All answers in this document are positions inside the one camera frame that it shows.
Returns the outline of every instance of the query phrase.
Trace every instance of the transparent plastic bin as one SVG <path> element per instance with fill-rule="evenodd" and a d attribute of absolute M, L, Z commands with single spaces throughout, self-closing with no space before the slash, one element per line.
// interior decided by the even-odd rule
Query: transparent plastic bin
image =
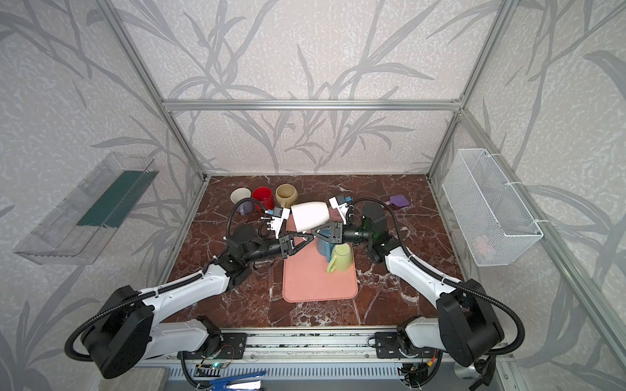
<path fill-rule="evenodd" d="M 39 264 L 92 264 L 152 183 L 153 161 L 110 153 L 15 252 Z"/>
<path fill-rule="evenodd" d="M 543 237 L 534 217 L 487 150 L 458 150 L 443 181 L 478 266 L 509 265 Z"/>

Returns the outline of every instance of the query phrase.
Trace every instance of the robotic arm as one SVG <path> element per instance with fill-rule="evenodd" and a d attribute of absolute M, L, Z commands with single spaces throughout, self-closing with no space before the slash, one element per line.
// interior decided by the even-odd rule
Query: robotic arm
<path fill-rule="evenodd" d="M 146 358 L 177 351 L 216 352 L 222 347 L 220 332 L 207 319 L 161 322 L 191 304 L 240 285 L 251 274 L 251 263 L 277 255 L 285 259 L 310 244 L 315 237 L 335 244 L 366 243 L 366 253 L 372 262 L 385 262 L 391 273 L 407 281 L 437 308 L 438 320 L 412 318 L 398 326 L 396 343 L 407 357 L 417 354 L 421 347 L 432 347 L 447 351 L 459 364 L 468 367 L 484 354 L 509 353 L 521 345 L 523 325 L 519 321 L 521 332 L 518 326 L 516 341 L 507 348 L 493 349 L 504 339 L 504 333 L 492 304 L 500 308 L 506 306 L 486 296 L 478 282 L 461 282 L 450 277 L 408 250 L 388 231 L 381 205 L 392 213 L 396 231 L 399 232 L 393 211 L 388 206 L 369 198 L 355 200 L 349 205 L 351 201 L 349 197 L 331 198 L 331 206 L 339 210 L 344 223 L 324 223 L 310 229 L 310 233 L 288 231 L 281 236 L 280 230 L 290 212 L 294 215 L 297 229 L 301 231 L 308 230 L 311 226 L 307 223 L 315 219 L 327 221 L 325 203 L 310 205 L 317 206 L 317 213 L 296 213 L 279 207 L 265 211 L 265 219 L 269 220 L 268 225 L 275 233 L 273 238 L 261 237 L 260 230 L 257 232 L 250 225 L 240 225 L 229 235 L 234 214 L 231 213 L 227 224 L 227 248 L 220 256 L 214 257 L 211 264 L 158 287 L 140 291 L 134 291 L 130 286 L 117 289 L 97 315 L 70 335 L 65 345 L 67 356 L 80 361 L 94 361 L 104 378 L 113 378 Z M 369 202 L 363 208 L 361 225 L 357 226 L 352 224 L 352 211 L 354 204 L 360 201 Z M 304 215 L 314 217 L 303 222 L 306 221 L 302 217 Z M 325 228 L 329 230 L 327 236 L 321 234 Z M 295 237 L 298 236 L 304 240 L 295 244 Z M 80 354 L 73 348 L 74 341 L 81 334 L 81 342 L 88 355 Z"/>

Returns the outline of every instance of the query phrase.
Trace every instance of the wall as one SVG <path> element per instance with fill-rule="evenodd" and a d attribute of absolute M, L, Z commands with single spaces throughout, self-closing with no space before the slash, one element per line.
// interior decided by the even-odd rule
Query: wall
<path fill-rule="evenodd" d="M 469 109 L 626 318 L 626 2 L 520 3 Z M 625 390 L 626 374 L 540 244 L 507 267 L 476 268 L 441 191 L 461 127 L 433 185 L 469 275 L 516 310 L 514 355 L 531 390 Z M 508 335 L 515 334 L 510 322 Z"/>
<path fill-rule="evenodd" d="M 86 390 L 92 363 L 69 333 L 116 288 L 154 282 L 200 177 L 168 133 L 93 3 L 0 5 L 0 388 Z M 13 253 L 110 151 L 159 170 L 92 265 L 36 265 Z"/>
<path fill-rule="evenodd" d="M 500 0 L 114 3 L 168 99 L 455 99 L 500 6 Z M 425 173 L 421 162 L 434 156 L 450 117 L 191 111 L 177 120 L 209 173 Z"/>

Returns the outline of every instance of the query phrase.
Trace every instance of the mesh basket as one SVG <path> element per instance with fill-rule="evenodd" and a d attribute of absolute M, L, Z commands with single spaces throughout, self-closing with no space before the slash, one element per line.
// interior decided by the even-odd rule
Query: mesh basket
<path fill-rule="evenodd" d="M 443 191 L 478 266 L 509 265 L 543 237 L 487 150 L 458 150 Z"/>

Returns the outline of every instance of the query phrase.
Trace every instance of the brown marble tabletop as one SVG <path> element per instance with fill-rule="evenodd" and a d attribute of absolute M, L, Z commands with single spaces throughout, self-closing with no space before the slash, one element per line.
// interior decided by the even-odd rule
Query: brown marble tabletop
<path fill-rule="evenodd" d="M 233 204 L 230 193 L 239 187 L 251 191 L 259 186 L 275 190 L 290 183 L 299 202 L 328 201 L 343 194 L 388 201 L 404 194 L 411 202 L 395 208 L 400 234 L 409 249 L 424 261 L 452 277 L 462 278 L 458 263 L 424 175 L 309 175 L 309 176 L 214 176 L 187 233 L 169 281 L 200 269 L 224 247 L 224 229 Z M 360 220 L 357 205 L 355 223 Z M 235 215 L 233 228 L 242 221 L 259 224 L 260 213 Z M 390 232 L 395 234 L 391 217 Z M 283 261 L 257 262 L 257 270 L 237 288 L 204 299 L 172 315 L 181 322 L 205 315 L 223 327 L 397 325 L 412 316 L 435 317 L 436 310 L 413 287 L 387 271 L 384 262 L 372 264 L 364 245 L 354 247 L 359 293 L 349 300 L 288 303 L 282 298 Z"/>

